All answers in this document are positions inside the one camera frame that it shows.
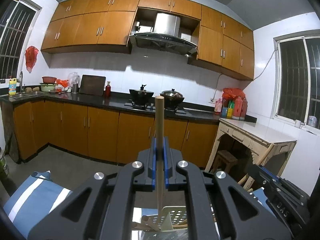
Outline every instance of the range hood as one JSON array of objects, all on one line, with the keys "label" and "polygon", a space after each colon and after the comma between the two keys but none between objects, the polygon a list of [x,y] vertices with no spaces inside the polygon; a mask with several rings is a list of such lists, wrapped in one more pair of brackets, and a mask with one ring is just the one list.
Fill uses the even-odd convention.
[{"label": "range hood", "polygon": [[197,45],[179,38],[180,17],[158,13],[151,32],[136,32],[129,36],[133,46],[157,49],[181,55],[197,52]]}]

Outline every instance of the wooden stool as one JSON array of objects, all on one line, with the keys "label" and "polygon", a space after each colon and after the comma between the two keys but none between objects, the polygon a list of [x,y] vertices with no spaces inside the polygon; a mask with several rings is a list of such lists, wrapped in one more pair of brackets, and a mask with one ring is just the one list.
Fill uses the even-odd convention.
[{"label": "wooden stool", "polygon": [[212,171],[215,171],[221,163],[226,164],[224,171],[229,173],[230,169],[238,163],[238,159],[227,150],[221,150],[217,152],[217,155],[214,158]]}]

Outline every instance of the red plastic bag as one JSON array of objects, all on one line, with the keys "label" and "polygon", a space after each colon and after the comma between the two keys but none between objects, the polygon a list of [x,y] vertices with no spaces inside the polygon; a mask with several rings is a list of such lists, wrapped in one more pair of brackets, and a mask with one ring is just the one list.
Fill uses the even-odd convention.
[{"label": "red plastic bag", "polygon": [[68,86],[68,79],[66,80],[61,80],[61,79],[57,79],[56,83],[59,85],[62,85],[64,88],[66,88]]},{"label": "red plastic bag", "polygon": [[235,100],[237,97],[245,98],[245,93],[240,88],[224,88],[222,98]]},{"label": "red plastic bag", "polygon": [[26,49],[26,53],[24,54],[24,56],[26,57],[26,67],[29,73],[31,73],[32,68],[37,62],[38,52],[39,50],[34,46],[30,46]]}]

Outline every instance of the black cutting board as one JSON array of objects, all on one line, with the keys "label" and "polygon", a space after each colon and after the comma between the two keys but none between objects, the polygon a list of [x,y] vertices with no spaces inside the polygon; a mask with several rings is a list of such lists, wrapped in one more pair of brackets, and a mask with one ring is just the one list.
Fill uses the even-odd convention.
[{"label": "black cutting board", "polygon": [[102,96],[106,77],[82,75],[79,93]]}]

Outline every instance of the silver screw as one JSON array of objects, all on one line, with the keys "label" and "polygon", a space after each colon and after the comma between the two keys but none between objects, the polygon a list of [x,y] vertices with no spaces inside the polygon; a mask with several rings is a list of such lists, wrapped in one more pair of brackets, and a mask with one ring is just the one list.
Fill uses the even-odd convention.
[{"label": "silver screw", "polygon": [[182,168],[187,167],[188,165],[189,165],[189,163],[187,161],[179,161],[178,162],[178,166],[182,167]]},{"label": "silver screw", "polygon": [[95,179],[103,179],[104,174],[102,172],[96,172],[93,176]]},{"label": "silver screw", "polygon": [[132,163],[132,167],[134,168],[140,168],[142,166],[142,162],[139,162],[139,161],[135,161]]},{"label": "silver screw", "polygon": [[226,177],[226,173],[224,171],[218,171],[216,176],[218,179],[224,179]]}]

